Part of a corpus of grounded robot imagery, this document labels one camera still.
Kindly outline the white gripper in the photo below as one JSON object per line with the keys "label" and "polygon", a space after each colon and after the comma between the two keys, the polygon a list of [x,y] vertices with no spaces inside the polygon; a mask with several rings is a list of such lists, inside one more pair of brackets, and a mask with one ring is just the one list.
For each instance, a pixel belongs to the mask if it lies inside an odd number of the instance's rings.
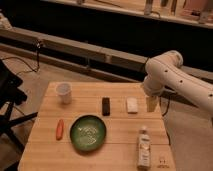
{"label": "white gripper", "polygon": [[152,77],[146,77],[143,81],[143,90],[149,97],[146,99],[147,111],[154,112],[157,106],[157,97],[160,96],[164,90],[164,86],[153,79]]}

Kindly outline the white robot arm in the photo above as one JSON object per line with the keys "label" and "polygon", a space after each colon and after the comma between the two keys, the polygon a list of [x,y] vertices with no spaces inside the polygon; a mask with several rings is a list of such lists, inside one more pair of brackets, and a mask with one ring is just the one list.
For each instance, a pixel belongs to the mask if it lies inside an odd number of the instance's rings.
{"label": "white robot arm", "polygon": [[213,84],[183,72],[182,65],[183,57],[175,50],[150,58],[145,65],[144,92],[160,96],[168,86],[213,116]]}

